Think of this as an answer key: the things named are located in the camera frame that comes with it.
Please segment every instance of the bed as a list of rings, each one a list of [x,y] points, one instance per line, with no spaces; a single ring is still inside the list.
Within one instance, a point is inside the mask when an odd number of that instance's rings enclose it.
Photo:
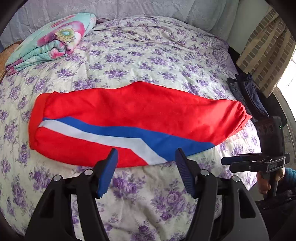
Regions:
[[[226,82],[236,73],[227,50],[223,40],[182,21],[141,15],[98,24],[71,55],[6,76],[0,84],[0,210],[11,227],[25,234],[54,175],[73,177],[88,168],[30,150],[28,121],[39,94],[145,81],[206,98],[235,100]],[[252,152],[260,152],[260,145],[248,121],[225,142],[189,158],[216,176],[230,178],[233,173],[221,165],[221,157]],[[236,175],[248,189],[256,182],[255,173]],[[216,217],[221,202],[219,197]],[[71,204],[75,233],[83,240],[75,196]],[[174,162],[117,168],[107,193],[97,200],[110,240],[181,240],[195,205]]]

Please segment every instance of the checkered curtain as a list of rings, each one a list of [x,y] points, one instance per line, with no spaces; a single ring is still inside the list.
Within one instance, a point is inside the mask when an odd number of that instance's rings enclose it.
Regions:
[[[250,72],[268,97],[284,73],[295,50],[295,40],[278,13],[269,12],[251,34],[236,64]]]

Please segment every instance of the silver screw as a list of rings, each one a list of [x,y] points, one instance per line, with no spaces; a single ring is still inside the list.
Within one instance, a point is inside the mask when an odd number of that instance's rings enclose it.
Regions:
[[[232,176],[232,180],[235,182],[239,182],[240,178],[238,176]]]
[[[59,181],[61,179],[61,176],[60,175],[56,175],[56,176],[54,176],[54,181]]]
[[[87,176],[90,176],[91,174],[93,174],[93,170],[92,169],[87,169],[85,172],[84,172],[85,175]]]
[[[205,170],[205,169],[202,169],[200,171],[200,174],[203,175],[203,176],[207,176],[209,174],[209,172],[207,170]]]

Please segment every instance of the human hand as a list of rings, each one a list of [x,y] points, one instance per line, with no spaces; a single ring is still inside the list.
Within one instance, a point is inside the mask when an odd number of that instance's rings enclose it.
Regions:
[[[285,175],[286,169],[283,167],[276,171],[276,180],[280,181]],[[271,189],[271,185],[268,180],[261,176],[261,172],[257,172],[257,186],[261,194],[267,194],[267,191]]]

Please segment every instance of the folded red pants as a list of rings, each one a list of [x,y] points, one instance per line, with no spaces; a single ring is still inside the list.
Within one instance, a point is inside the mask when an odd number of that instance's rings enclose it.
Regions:
[[[145,82],[38,96],[29,122],[30,148],[73,165],[94,166],[111,148],[118,167],[173,161],[210,149],[251,118],[238,101],[212,100]]]

